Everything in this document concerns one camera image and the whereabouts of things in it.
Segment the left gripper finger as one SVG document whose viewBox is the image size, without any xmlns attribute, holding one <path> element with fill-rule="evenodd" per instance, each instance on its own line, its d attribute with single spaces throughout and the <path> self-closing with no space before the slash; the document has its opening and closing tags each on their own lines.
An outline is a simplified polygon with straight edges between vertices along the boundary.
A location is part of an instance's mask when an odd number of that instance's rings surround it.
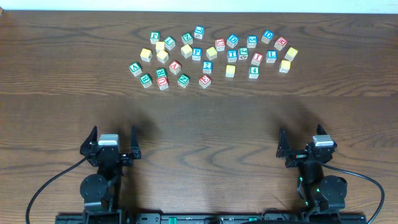
<svg viewBox="0 0 398 224">
<path fill-rule="evenodd" d="M 98 137 L 98 129 L 97 129 L 97 126 L 94 126 L 93 129 L 91 130 L 91 133 L 83 141 L 83 144 L 81 145 L 81 149 L 90 149 L 91 143 L 93 141 L 97 141 L 97 137 Z"/>
<path fill-rule="evenodd" d="M 131 128 L 130 149 L 131 149 L 132 152 L 139 152 L 139 145 L 138 145 L 138 142 L 137 142 L 136 127 L 135 126 L 132 126 L 132 128 Z"/>
</svg>

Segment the green R block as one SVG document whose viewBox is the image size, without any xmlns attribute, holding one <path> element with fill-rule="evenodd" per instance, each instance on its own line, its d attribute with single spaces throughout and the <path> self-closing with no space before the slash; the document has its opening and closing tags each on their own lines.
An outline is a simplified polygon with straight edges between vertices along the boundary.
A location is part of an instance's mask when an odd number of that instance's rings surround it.
<svg viewBox="0 0 398 224">
<path fill-rule="evenodd" d="M 167 72 L 165 68 L 159 68 L 155 71 L 157 78 L 162 78 L 167 76 Z"/>
</svg>

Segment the yellow C block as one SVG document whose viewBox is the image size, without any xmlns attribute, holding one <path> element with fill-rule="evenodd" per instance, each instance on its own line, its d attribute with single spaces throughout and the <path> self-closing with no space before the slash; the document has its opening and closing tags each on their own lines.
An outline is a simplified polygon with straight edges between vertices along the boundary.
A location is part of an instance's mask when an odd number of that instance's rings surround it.
<svg viewBox="0 0 398 224">
<path fill-rule="evenodd" d="M 163 42 L 163 41 L 156 42 L 155 43 L 155 50 L 156 50 L 157 53 L 162 51 L 162 50 L 165 50 L 165 42 Z"/>
</svg>

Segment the yellow O block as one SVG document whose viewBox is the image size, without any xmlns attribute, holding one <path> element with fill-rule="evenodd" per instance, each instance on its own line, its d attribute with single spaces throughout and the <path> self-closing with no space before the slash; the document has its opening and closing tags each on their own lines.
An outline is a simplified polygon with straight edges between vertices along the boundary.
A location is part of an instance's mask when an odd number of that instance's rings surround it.
<svg viewBox="0 0 398 224">
<path fill-rule="evenodd" d="M 218 56 L 218 52 L 214 47 L 210 47 L 209 49 L 206 50 L 206 56 L 208 60 L 214 60 Z"/>
</svg>

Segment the green B block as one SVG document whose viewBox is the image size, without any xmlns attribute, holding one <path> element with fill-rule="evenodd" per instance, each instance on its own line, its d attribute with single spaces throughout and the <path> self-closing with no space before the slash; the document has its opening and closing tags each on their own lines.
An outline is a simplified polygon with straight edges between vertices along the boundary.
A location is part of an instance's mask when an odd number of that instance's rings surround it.
<svg viewBox="0 0 398 224">
<path fill-rule="evenodd" d="M 150 74 L 145 73 L 140 78 L 139 81 L 144 88 L 149 88 L 152 86 L 152 77 Z"/>
</svg>

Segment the green A block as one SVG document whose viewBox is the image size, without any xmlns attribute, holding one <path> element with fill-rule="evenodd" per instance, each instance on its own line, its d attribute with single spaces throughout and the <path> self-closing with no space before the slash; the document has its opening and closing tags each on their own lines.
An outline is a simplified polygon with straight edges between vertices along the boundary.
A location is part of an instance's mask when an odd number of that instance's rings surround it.
<svg viewBox="0 0 398 224">
<path fill-rule="evenodd" d="M 138 62 L 133 62 L 132 64 L 130 64 L 129 70 L 134 77 L 137 77 L 142 73 L 141 65 Z"/>
</svg>

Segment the green N block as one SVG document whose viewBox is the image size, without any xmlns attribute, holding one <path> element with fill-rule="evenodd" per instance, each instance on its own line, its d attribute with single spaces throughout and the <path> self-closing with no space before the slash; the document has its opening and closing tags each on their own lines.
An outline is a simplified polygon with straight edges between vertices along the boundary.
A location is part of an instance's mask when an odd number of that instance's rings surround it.
<svg viewBox="0 0 398 224">
<path fill-rule="evenodd" d="M 190 77 L 186 74 L 181 74 L 177 79 L 177 83 L 180 87 L 186 88 L 190 82 Z"/>
</svg>

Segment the yellow X block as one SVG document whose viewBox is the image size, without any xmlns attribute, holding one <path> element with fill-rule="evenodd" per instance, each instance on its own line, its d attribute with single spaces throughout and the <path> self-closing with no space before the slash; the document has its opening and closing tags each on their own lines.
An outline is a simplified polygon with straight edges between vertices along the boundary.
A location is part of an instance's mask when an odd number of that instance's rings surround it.
<svg viewBox="0 0 398 224">
<path fill-rule="evenodd" d="M 140 53 L 140 57 L 145 62 L 150 62 L 152 59 L 152 51 L 149 49 L 143 48 Z"/>
</svg>

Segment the yellow block centre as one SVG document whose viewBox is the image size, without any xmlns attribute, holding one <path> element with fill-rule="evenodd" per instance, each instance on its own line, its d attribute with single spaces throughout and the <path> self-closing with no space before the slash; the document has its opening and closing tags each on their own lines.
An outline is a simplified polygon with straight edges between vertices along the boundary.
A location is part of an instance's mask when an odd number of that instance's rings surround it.
<svg viewBox="0 0 398 224">
<path fill-rule="evenodd" d="M 227 65 L 225 76 L 229 78 L 233 78 L 236 71 L 236 67 L 234 65 Z"/>
</svg>

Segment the red M block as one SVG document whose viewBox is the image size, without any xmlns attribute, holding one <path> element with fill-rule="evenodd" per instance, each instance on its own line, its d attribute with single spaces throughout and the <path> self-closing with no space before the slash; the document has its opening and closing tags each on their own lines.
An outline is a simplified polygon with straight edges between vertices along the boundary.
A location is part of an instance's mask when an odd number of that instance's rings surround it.
<svg viewBox="0 0 398 224">
<path fill-rule="evenodd" d="M 287 40 L 284 37 L 279 37 L 274 44 L 274 47 L 281 51 L 287 45 Z"/>
</svg>

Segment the blue T block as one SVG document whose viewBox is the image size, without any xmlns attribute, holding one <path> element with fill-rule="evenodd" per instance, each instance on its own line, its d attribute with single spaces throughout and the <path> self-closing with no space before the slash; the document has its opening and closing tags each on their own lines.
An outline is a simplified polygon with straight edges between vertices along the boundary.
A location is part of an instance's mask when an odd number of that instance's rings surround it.
<svg viewBox="0 0 398 224">
<path fill-rule="evenodd" d="M 227 60 L 228 60 L 228 63 L 236 62 L 237 59 L 238 59 L 238 52 L 237 52 L 237 50 L 233 49 L 233 50 L 228 50 L 228 51 L 227 51 Z"/>
</svg>

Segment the blue S block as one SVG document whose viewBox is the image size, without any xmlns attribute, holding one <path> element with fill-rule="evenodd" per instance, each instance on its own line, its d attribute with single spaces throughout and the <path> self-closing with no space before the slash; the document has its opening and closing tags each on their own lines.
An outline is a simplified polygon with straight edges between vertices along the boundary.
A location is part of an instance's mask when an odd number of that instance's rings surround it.
<svg viewBox="0 0 398 224">
<path fill-rule="evenodd" d="M 257 45 L 257 36 L 256 35 L 249 35 L 247 37 L 247 48 L 253 49 Z"/>
</svg>

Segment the blue P block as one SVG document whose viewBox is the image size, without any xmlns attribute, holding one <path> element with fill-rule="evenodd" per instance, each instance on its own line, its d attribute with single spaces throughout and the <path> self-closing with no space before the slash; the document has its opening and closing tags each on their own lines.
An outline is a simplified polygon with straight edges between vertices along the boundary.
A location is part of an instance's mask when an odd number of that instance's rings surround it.
<svg viewBox="0 0 398 224">
<path fill-rule="evenodd" d="M 202 56 L 201 48 L 193 48 L 192 50 L 192 60 L 200 61 Z"/>
</svg>

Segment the red U block top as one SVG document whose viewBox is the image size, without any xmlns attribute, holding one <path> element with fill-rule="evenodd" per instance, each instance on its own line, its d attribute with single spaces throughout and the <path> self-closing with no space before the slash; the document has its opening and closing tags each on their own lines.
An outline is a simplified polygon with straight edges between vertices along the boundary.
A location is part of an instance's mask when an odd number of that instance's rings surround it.
<svg viewBox="0 0 398 224">
<path fill-rule="evenodd" d="M 224 51 L 226 47 L 226 42 L 224 39 L 215 40 L 215 48 L 218 52 Z"/>
</svg>

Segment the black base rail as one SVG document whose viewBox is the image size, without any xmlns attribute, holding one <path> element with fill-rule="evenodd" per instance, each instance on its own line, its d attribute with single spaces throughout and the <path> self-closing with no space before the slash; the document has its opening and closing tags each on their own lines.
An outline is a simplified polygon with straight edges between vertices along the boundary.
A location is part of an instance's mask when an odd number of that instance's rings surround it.
<svg viewBox="0 0 398 224">
<path fill-rule="evenodd" d="M 241 224 L 241 223 L 366 223 L 364 215 L 312 215 L 309 219 L 292 214 L 265 213 L 263 215 L 178 215 L 137 213 L 120 220 L 128 224 Z"/>
</svg>

